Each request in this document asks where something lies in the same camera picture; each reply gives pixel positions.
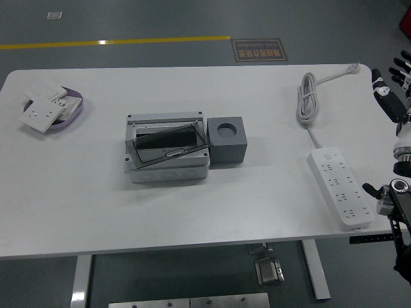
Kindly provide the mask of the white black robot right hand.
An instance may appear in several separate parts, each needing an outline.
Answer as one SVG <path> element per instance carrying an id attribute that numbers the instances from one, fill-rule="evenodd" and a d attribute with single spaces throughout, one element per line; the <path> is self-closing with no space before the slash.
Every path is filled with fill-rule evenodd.
<path id="1" fill-rule="evenodd" d="M 402 50 L 401 56 L 403 60 L 394 59 L 394 63 L 401 70 L 391 67 L 389 72 L 392 74 L 392 80 L 398 83 L 405 92 L 408 106 L 391 91 L 378 69 L 371 71 L 374 98 L 389 119 L 397 124 L 398 141 L 393 150 L 396 158 L 410 154 L 410 53 Z"/>

